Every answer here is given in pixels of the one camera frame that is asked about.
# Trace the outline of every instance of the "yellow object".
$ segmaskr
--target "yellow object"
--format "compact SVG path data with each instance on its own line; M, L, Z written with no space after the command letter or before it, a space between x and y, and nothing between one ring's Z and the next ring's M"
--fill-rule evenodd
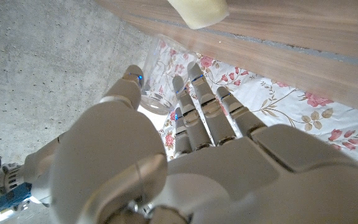
M229 15L225 0L168 0L190 29L200 29Z

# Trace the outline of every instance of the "clear plastic cup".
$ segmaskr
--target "clear plastic cup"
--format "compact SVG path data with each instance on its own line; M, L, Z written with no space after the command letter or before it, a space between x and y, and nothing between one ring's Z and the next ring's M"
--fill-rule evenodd
M157 35L143 67L144 85L140 105L155 114L168 114L178 101L172 80L180 76L188 79L187 67L196 63L197 56L180 43L162 34Z

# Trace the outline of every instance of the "wooden shelf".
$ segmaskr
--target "wooden shelf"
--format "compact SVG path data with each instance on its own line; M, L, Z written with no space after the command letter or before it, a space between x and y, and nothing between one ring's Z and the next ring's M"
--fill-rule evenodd
M358 108L356 0L228 0L230 16L201 30L166 0L96 1L148 34Z

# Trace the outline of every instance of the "robotic hand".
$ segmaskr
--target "robotic hand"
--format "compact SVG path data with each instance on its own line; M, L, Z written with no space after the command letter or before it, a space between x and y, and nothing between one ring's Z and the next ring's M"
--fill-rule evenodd
M213 140L175 78L176 159L167 162L136 111L143 76L130 66L64 135L7 172L21 180L8 198L22 203L30 191L53 223L358 223L352 159L289 126L266 127L224 87L216 98L197 65L188 71Z

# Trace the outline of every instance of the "floral tablecloth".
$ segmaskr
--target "floral tablecloth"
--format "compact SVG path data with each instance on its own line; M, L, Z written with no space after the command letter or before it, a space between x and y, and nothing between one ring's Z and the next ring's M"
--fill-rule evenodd
M197 63L214 93L219 86L225 86L267 126L296 127L358 161L358 110L213 58L198 55ZM190 81L187 85L201 111ZM171 160L175 148L175 111L166 118L160 135Z

